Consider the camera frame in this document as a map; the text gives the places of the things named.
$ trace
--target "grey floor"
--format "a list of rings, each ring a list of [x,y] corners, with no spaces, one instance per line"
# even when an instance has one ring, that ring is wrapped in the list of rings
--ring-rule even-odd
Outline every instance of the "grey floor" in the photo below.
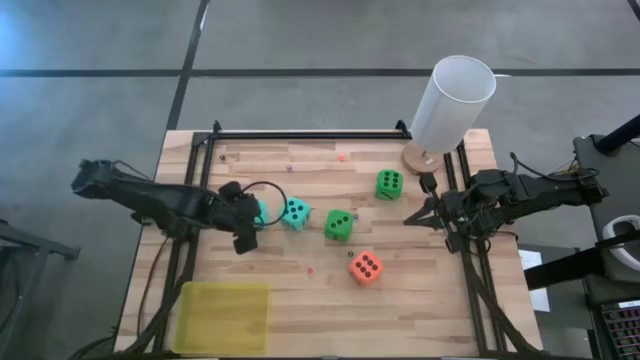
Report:
[[[199,3],[0,0],[0,69],[180,69]],[[194,68],[432,68],[452,54],[495,69],[640,68],[639,39],[625,0],[212,0]],[[177,127],[389,128],[413,117],[427,81],[192,78]],[[65,359],[116,326],[140,227],[69,184],[83,158],[153,174],[177,84],[0,78],[0,218],[82,246],[75,263],[51,259],[21,359]],[[514,151],[551,171],[572,157],[573,137],[639,113],[638,94],[640,76],[501,77],[475,126],[489,128],[499,166],[510,168]],[[515,229],[527,243],[594,241],[583,208]],[[560,353],[583,355],[580,336],[543,329]]]

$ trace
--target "white plastic cup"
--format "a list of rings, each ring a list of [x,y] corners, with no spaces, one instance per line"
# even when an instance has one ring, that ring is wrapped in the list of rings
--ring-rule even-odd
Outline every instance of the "white plastic cup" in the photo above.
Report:
[[[411,123],[413,141],[429,153],[453,151],[496,90],[480,60],[455,55],[436,64]]]

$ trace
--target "black cable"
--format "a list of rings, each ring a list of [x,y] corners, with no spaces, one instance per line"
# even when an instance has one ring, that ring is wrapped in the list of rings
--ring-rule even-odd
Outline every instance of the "black cable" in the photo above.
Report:
[[[101,345],[109,340],[115,339],[116,335],[111,335],[111,336],[107,336],[105,338],[102,339],[98,339],[98,340],[94,340],[90,343],[88,343],[87,345],[81,347],[80,349],[76,350],[76,352],[74,352],[71,357],[69,357],[69,360],[80,360],[82,359],[83,356],[87,355],[89,353],[89,351],[95,349],[96,347],[98,347],[98,345]]]
[[[141,354],[124,354],[115,353],[99,358],[89,358],[87,360],[167,360],[167,359],[182,359],[183,356],[176,354],[173,351],[161,351],[161,352],[148,352]]]
[[[16,260],[14,258],[9,258],[7,262],[10,262],[13,267],[13,281],[14,281],[16,299],[13,302],[13,305],[11,305],[11,309],[9,309],[7,316],[4,318],[4,320],[2,320],[2,323],[0,323],[0,334],[2,334],[2,332],[4,332],[4,329],[7,327],[9,320],[13,316],[13,313],[16,310],[16,307],[18,306],[18,301],[20,300],[20,280],[18,276],[18,264],[16,263]]]
[[[516,161],[515,158],[513,159],[513,171],[511,172],[512,176],[516,176],[516,174],[518,173],[518,165],[520,165],[520,163],[518,161]]]
[[[571,171],[571,168],[576,163],[576,161],[578,161],[578,158],[574,157],[573,160],[571,160],[571,164],[569,164],[569,168],[567,169],[567,171]]]
[[[117,169],[116,165],[118,165],[118,164],[122,164],[122,165],[124,165],[125,167],[129,168],[129,170],[131,170],[131,171],[133,171],[134,173],[136,173],[136,174],[138,174],[138,175],[142,176],[143,178],[145,178],[145,179],[147,179],[147,180],[151,180],[151,178],[149,178],[147,175],[145,175],[142,171],[136,170],[136,168],[134,168],[133,166],[131,166],[131,165],[127,164],[126,162],[124,162],[124,161],[122,161],[122,160],[114,160],[114,161],[111,163],[111,167],[112,167],[112,168],[114,168],[114,169]]]
[[[491,239],[489,239],[488,237],[486,237],[486,238],[484,239],[484,241],[485,241],[486,243],[488,243],[488,245],[487,245],[487,255],[489,255],[489,251],[491,251]],[[476,253],[474,253],[473,251],[471,251],[471,248],[469,248],[469,252],[471,253],[471,255],[479,256],[478,254],[476,254]]]
[[[142,317],[144,316],[144,303],[147,301],[147,294],[149,293],[149,288],[151,287],[151,280],[153,279],[153,273],[156,270],[156,265],[158,264],[158,260],[160,259],[160,255],[162,255],[162,250],[164,246],[169,241],[169,237],[167,236],[162,245],[160,245],[160,249],[156,253],[156,257],[153,259],[151,263],[151,269],[149,270],[149,277],[147,278],[147,283],[144,286],[144,291],[142,292],[142,299],[140,299],[140,308],[138,309],[138,325],[136,327],[136,334],[140,336],[140,325],[142,324]]]
[[[553,177],[553,176],[549,176],[546,174],[543,174],[537,170],[534,170],[532,168],[530,168],[529,166],[527,166],[526,164],[522,163],[522,161],[518,160],[518,157],[516,156],[515,153],[510,152],[509,156],[513,159],[513,161],[517,164],[519,164],[520,166],[522,166],[523,168],[529,170],[530,172],[532,172],[533,174],[536,174],[542,178],[545,178],[547,180],[551,180],[551,181],[557,181],[557,182],[574,182],[576,180],[584,180],[584,179],[588,179],[594,176],[597,176],[598,174],[600,174],[600,171],[598,171],[597,169],[593,169],[593,168],[587,168],[587,169],[580,169],[580,170],[588,170],[590,171],[589,174],[585,174],[585,175],[578,175],[576,177],[572,177],[572,178],[558,178],[558,177]]]
[[[473,222],[476,221],[476,219],[478,219],[478,217],[482,214],[483,207],[484,207],[484,203],[480,203],[480,210],[478,210],[478,212],[471,218],[471,220],[467,221],[462,226],[460,226],[460,228],[466,229],[469,226],[471,226],[471,224],[473,224]]]
[[[520,240],[520,235],[516,234],[516,233],[515,233],[515,232],[513,232],[513,231],[508,231],[508,230],[494,230],[494,231],[492,231],[492,233],[493,233],[493,234],[496,234],[496,233],[509,234],[509,235],[513,235],[513,236],[515,236],[515,237],[516,237],[516,242],[517,242],[518,240]]]
[[[277,224],[287,214],[287,208],[288,208],[288,206],[287,206],[288,205],[287,204],[287,195],[285,195],[284,190],[282,190],[282,188],[280,186],[272,183],[271,181],[256,181],[256,182],[253,182],[253,183],[245,186],[245,188],[242,189],[242,192],[244,193],[245,191],[249,190],[250,188],[252,188],[252,187],[254,187],[256,185],[262,185],[262,184],[270,185],[270,186],[274,187],[276,190],[278,190],[280,192],[280,195],[282,195],[282,200],[284,201],[284,210],[282,210],[282,214],[280,214],[280,216],[278,216],[277,219],[275,219],[275,220],[273,220],[271,222],[268,222],[266,224],[264,222],[262,224],[258,224],[255,221],[253,223],[253,225],[257,225],[257,226],[270,226],[270,225],[273,225],[273,224]]]
[[[138,336],[136,340],[131,345],[129,345],[128,348],[123,350],[122,353],[132,354],[142,353],[145,351],[153,337],[156,336],[158,328],[162,326],[163,321],[167,318],[167,316],[169,316],[169,312],[173,308],[173,305],[175,305],[175,303],[178,301],[178,298],[180,297],[182,285],[184,285],[184,283],[186,282],[184,271],[185,270],[183,270],[183,273],[178,277],[173,288],[168,293],[168,297],[160,304],[160,308],[153,315],[153,318],[151,319],[149,324],[147,324],[147,327],[144,329],[144,331],[142,331],[142,333],[140,333],[140,336]]]

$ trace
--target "wooden table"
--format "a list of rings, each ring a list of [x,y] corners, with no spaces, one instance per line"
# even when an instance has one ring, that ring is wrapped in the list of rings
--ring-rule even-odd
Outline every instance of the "wooden table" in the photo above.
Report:
[[[158,182],[183,183],[192,133],[167,133],[156,173]],[[487,130],[471,130],[465,141],[472,173],[496,167]],[[441,231],[402,225],[425,199],[417,178],[401,164],[405,142],[216,141],[209,189],[216,191],[232,180],[243,185],[269,180],[313,208],[303,232],[277,224],[259,233],[257,250],[241,256],[235,254],[228,233],[207,230],[200,236],[194,281],[271,286],[265,356],[477,355],[460,254],[447,251]],[[340,154],[344,161],[339,161]],[[453,158],[459,188],[463,188],[457,156]],[[287,171],[287,165],[292,165],[293,172]],[[403,194],[397,201],[381,201],[374,195],[376,175],[382,169],[394,169],[405,176]],[[436,178],[438,190],[446,191],[444,167]],[[268,187],[253,190],[275,217],[282,206],[280,195]],[[327,213],[334,208],[359,215],[347,244],[323,236]],[[135,339],[142,290],[163,240],[155,228],[143,231],[116,350]],[[489,258],[498,302],[526,339],[541,348],[516,242],[511,235],[501,234],[492,238],[492,244]],[[145,307],[147,321],[160,303],[168,248],[151,284]],[[346,271],[348,252],[362,250],[373,251],[385,267],[370,288],[358,287]],[[493,344],[486,308],[483,314],[487,337]],[[174,316],[169,320],[168,347],[173,342]]]

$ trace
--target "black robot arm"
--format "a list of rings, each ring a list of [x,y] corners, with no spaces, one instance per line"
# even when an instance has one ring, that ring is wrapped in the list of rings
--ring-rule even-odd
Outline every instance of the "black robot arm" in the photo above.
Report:
[[[216,194],[190,185],[158,184],[124,173],[108,160],[83,160],[71,188],[84,198],[113,200],[133,210],[131,217],[138,223],[151,219],[172,238],[191,228],[214,228],[234,233],[238,254],[258,246],[254,228],[260,215],[258,201],[235,181]]]
[[[420,183],[431,197],[404,224],[445,228],[449,250],[458,252],[463,241],[489,236],[505,223],[523,216],[560,205],[600,202],[608,195],[607,191],[598,184],[596,174],[586,170],[538,178],[503,170],[482,170],[471,177],[466,191],[447,191],[441,196],[435,192],[437,183],[433,174],[424,174]],[[425,217],[431,212],[434,215]]]

